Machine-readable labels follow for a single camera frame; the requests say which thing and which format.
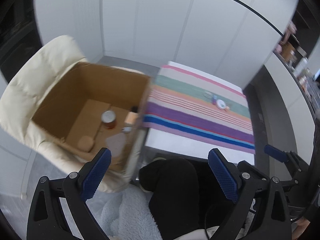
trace purple stripe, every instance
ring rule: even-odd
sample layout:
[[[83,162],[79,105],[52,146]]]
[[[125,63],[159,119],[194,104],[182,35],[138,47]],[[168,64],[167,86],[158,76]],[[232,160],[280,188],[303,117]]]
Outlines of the purple stripe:
[[[186,137],[186,138],[189,138],[189,139],[193,139],[193,140],[196,140],[196,141],[205,142],[205,143],[209,143],[209,144],[213,144],[213,145],[217,145],[217,146],[221,146],[221,147],[225,147],[225,148],[229,148],[229,149],[233,149],[233,150],[237,150],[237,151],[242,151],[242,152],[255,154],[255,150],[254,149],[248,149],[248,148],[241,147],[241,146],[238,146],[238,145],[212,140],[210,138],[202,137],[202,136],[199,136],[199,135],[190,134],[190,133],[187,133],[187,132],[175,130],[175,129],[172,129],[172,128],[169,128],[169,127],[157,124],[157,123],[144,122],[143,126],[144,127],[149,127],[149,128],[154,128],[156,130],[160,130],[160,131],[164,131],[164,132],[168,132],[168,133],[172,133],[172,134],[175,134],[175,135],[180,135],[180,136],[183,136],[183,137]]]
[[[231,138],[254,144],[254,138],[252,134],[233,129],[222,124],[211,122],[191,114],[186,114],[177,110],[163,107],[153,102],[147,103],[146,113],[155,114],[165,119],[174,120],[199,129],[222,134]]]

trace table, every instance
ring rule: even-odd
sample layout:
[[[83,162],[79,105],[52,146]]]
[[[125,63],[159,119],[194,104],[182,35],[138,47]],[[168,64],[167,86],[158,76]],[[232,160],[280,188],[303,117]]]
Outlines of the table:
[[[219,82],[227,87],[232,88],[240,93],[242,93],[241,88],[222,80],[218,77],[212,76],[210,74],[204,73],[200,70],[193,69],[175,62],[169,62],[168,65],[174,66],[189,72],[193,72],[200,76],[206,77],[210,80]],[[254,154],[230,149],[227,147],[217,146],[214,144],[194,140],[184,136],[172,134],[163,130],[157,130],[154,128],[148,129],[147,138],[145,141],[145,146],[153,149],[154,151],[165,151],[170,153],[175,153],[184,156],[190,156],[200,159],[207,159],[208,153],[213,148],[218,148],[224,157],[232,163],[239,163],[242,160],[247,161],[251,165],[254,165]]]

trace green stripe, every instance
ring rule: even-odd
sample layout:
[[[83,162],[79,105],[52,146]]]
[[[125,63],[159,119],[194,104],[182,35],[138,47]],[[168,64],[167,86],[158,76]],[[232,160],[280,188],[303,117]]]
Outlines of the green stripe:
[[[156,80],[155,80],[155,84],[164,88],[168,88],[170,90],[174,90],[176,92],[182,93],[182,94],[186,94],[188,96],[194,97],[194,98],[198,98],[201,99],[205,102],[210,103],[211,100],[209,98],[206,98],[204,96],[205,92],[207,92],[207,90],[204,90],[202,88],[187,84],[185,82],[181,82],[178,81],[176,79],[172,79],[172,78],[168,78],[166,76],[162,76],[162,75],[158,75]],[[245,116],[247,118],[250,118],[250,113],[249,113],[249,109],[235,101],[232,101],[228,98],[225,98],[223,96],[217,95],[218,99],[223,100],[227,106],[230,107],[230,110],[232,112],[235,112],[237,114],[240,114],[242,116]]]

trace striped tablecloth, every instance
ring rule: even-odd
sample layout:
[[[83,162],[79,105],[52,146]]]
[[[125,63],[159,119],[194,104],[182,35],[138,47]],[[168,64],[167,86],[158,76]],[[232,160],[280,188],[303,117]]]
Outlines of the striped tablecloth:
[[[228,110],[215,101],[223,100]],[[243,93],[175,66],[163,66],[152,85],[144,126],[254,154],[248,104]]]

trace person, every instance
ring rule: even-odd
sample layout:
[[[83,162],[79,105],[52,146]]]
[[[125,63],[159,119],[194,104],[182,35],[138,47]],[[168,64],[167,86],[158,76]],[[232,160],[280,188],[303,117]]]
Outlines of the person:
[[[218,226],[234,205],[206,162],[156,160],[140,169],[139,180],[153,192],[149,209],[163,240]]]

